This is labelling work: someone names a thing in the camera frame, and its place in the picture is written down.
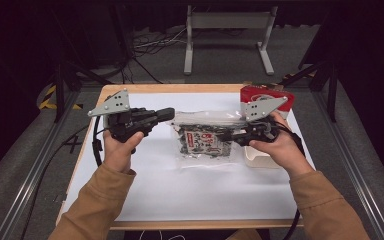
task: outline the gray floor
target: gray floor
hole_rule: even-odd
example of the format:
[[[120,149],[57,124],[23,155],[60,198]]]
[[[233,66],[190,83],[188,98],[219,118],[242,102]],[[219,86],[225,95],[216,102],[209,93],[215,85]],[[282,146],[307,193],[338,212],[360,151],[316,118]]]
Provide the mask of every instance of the gray floor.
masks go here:
[[[257,83],[279,82],[285,74],[298,71],[297,66],[304,55],[317,27],[275,28],[268,47],[275,75],[267,76],[257,52],[255,43],[259,40],[256,31],[244,31],[239,36],[230,36],[220,32],[202,32],[194,39],[193,73],[183,75],[185,45],[178,43],[167,47],[155,55],[145,55],[138,60],[160,81],[165,83]],[[136,63],[130,62],[135,83],[152,83],[153,80]],[[111,79],[120,83],[120,75]],[[324,110],[317,105],[317,93],[311,93],[305,81],[288,89],[296,96],[294,113],[304,135],[312,159],[317,169],[333,182],[345,198],[360,215],[363,224],[372,239],[379,237],[376,223],[362,204],[361,195],[356,191],[355,183],[347,173],[343,163],[341,148],[331,133],[330,125],[325,120]],[[86,113],[92,109],[99,96],[100,86],[85,83],[85,87],[75,100],[83,104],[82,110],[71,110],[55,138],[50,152],[78,129],[89,124]],[[335,126],[343,134],[359,171],[377,203],[384,219],[384,168],[362,127],[347,94],[339,86]],[[41,152],[53,125],[55,110],[44,109],[28,129],[20,136],[0,163],[0,226],[11,208],[13,200],[26,179],[38,154]],[[86,131],[78,134],[82,141]],[[46,239],[55,226],[56,217],[61,207],[73,172],[80,147],[73,153],[71,147],[64,146],[52,158],[44,175],[38,198],[29,222],[25,239]],[[20,239],[26,222],[28,208],[25,208],[18,221],[14,221],[14,231],[10,239]],[[287,229],[271,230],[272,239],[281,239]],[[111,232],[109,239],[122,239],[121,232]],[[305,239],[302,229],[297,229],[293,239]]]

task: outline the wooden table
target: wooden table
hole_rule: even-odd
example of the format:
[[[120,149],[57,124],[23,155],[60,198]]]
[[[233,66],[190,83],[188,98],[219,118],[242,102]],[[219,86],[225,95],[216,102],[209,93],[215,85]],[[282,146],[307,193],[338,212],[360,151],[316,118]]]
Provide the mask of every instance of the wooden table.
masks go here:
[[[114,94],[114,93],[116,93],[116,92],[118,92],[124,88],[128,89],[129,94],[130,94],[130,98],[132,98],[132,96],[134,94],[143,94],[143,93],[150,93],[150,94],[153,94],[153,93],[185,93],[185,94],[202,93],[203,96],[206,96],[205,94],[208,94],[208,93],[215,93],[215,94],[216,93],[231,93],[231,94],[238,93],[238,97],[239,97],[239,90],[242,87],[243,87],[242,84],[107,85],[102,89],[102,92],[101,92],[99,99],[98,99],[98,105],[101,104],[102,102],[104,102],[105,99],[109,95],[112,95],[112,94]],[[132,103],[132,100],[130,100],[130,105],[132,107],[146,107],[146,106],[134,106],[133,104],[134,103]],[[93,131],[93,124],[92,123],[89,127],[87,135],[89,135],[90,132]],[[158,133],[156,133],[156,132],[154,133],[154,131],[153,131],[150,133],[149,137],[145,138],[144,140],[147,141],[148,138],[151,138],[157,134]],[[89,157],[89,155],[91,154],[90,153],[91,147],[90,147],[89,143],[90,142],[88,142],[87,139],[83,143],[82,150],[80,152],[79,159],[78,159],[78,162],[76,164],[76,168],[74,170],[72,180],[70,182],[70,186],[67,190],[68,196],[70,194],[71,195],[74,194],[75,196],[77,196],[76,191],[78,191],[78,190],[76,190],[76,188],[72,186],[73,181],[76,181],[76,180],[74,180],[75,175],[80,174],[80,173],[83,174],[84,172],[87,172],[87,170],[85,170],[84,167],[82,168],[82,166],[81,166],[82,161],[81,160],[83,157]],[[139,157],[138,154],[140,154],[141,152],[144,152],[144,151],[141,151],[141,149],[138,148],[137,152],[135,153],[136,156],[134,155],[134,157],[138,158]],[[133,159],[132,160],[132,164],[133,164],[132,168],[136,169],[134,166],[134,163],[135,163],[135,160]],[[139,169],[139,170],[136,169],[136,170],[138,172],[138,176],[136,177],[135,183],[133,184],[133,186],[135,184],[140,185],[140,183],[137,183],[137,181],[140,182],[140,180],[138,179],[139,176],[147,175],[147,172],[144,171],[143,169]],[[282,180],[282,181],[283,181],[283,185],[285,185],[285,184],[287,185],[287,188],[284,188],[284,190],[282,190],[282,191],[283,192],[290,192],[289,184],[287,183],[287,181],[286,181],[286,183],[284,180]],[[129,196],[131,196],[131,194],[133,194],[133,195],[136,194],[136,193],[132,193],[132,188],[129,192]],[[59,220],[59,217],[61,216],[61,214],[68,209],[68,206],[65,206],[65,204],[67,204],[67,203],[64,202],[64,204],[61,208],[60,214],[58,216],[58,220]],[[140,220],[140,221],[137,221],[137,220],[123,221],[122,220],[123,218],[121,217],[121,219],[116,219],[116,221],[112,225],[111,229],[113,229],[113,230],[173,230],[173,229],[241,229],[241,228],[289,227],[292,223],[293,214],[294,214],[294,212],[291,213],[290,218],[285,218],[285,219],[233,219],[233,220],[230,220],[230,219],[205,220],[206,218],[204,218],[204,219],[200,219],[200,220],[196,220],[196,219],[195,220],[187,220],[186,219],[186,220],[168,220],[168,221],[160,221],[160,220],[157,220],[157,221],[155,221],[155,220],[151,220],[151,221],[143,221],[143,220]]]

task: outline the right hand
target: right hand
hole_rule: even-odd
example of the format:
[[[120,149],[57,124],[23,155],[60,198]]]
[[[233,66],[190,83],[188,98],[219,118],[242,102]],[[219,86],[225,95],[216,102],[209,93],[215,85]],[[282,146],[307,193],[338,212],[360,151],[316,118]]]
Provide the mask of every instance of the right hand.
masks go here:
[[[276,122],[290,129],[278,112],[272,112],[271,116]],[[288,172],[290,178],[314,171],[292,137],[285,131],[280,130],[276,141],[272,143],[252,140],[249,145],[258,151],[269,154],[279,166]]]

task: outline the tan jacket sleeve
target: tan jacket sleeve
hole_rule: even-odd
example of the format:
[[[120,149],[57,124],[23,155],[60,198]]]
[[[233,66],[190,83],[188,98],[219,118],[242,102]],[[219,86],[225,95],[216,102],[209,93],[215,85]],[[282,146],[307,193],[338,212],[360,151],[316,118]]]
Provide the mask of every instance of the tan jacket sleeve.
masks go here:
[[[321,172],[300,175],[290,184],[309,239],[369,239],[357,213]]]
[[[136,176],[130,171],[122,174],[103,163],[61,216],[49,239],[106,239]]]

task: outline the plastic bag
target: plastic bag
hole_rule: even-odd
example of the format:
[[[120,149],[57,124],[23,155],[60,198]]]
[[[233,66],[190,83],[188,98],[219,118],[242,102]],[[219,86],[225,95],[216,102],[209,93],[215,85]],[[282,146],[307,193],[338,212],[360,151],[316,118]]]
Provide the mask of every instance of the plastic bag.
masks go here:
[[[240,111],[176,112],[169,122],[177,143],[179,166],[218,166],[235,163],[237,151],[243,151],[232,141],[221,142],[218,134],[233,134],[246,125]]]

